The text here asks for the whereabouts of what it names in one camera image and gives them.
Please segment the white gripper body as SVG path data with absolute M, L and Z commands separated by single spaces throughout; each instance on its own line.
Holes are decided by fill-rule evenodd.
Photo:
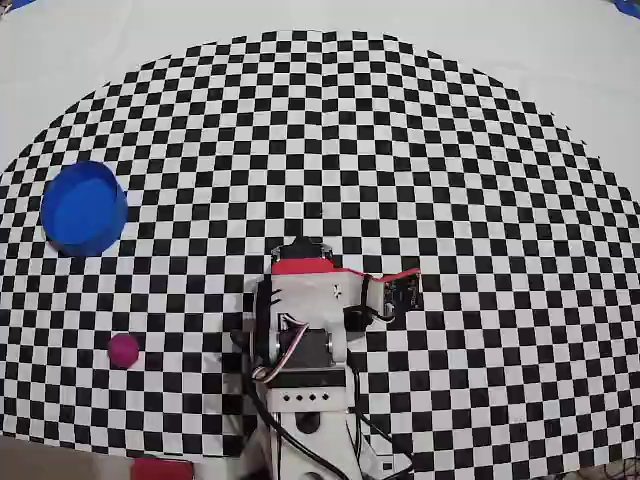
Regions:
M 345 326 L 345 316 L 371 307 L 371 279 L 351 271 L 268 274 L 258 284 L 255 315 L 261 327 L 279 328 L 283 315 L 310 328 Z

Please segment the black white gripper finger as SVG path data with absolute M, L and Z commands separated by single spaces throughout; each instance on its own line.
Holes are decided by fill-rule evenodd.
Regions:
M 288 259 L 315 259 L 325 257 L 325 245 L 312 241 L 306 236 L 297 236 L 291 243 L 283 244 L 272 250 L 272 261 Z

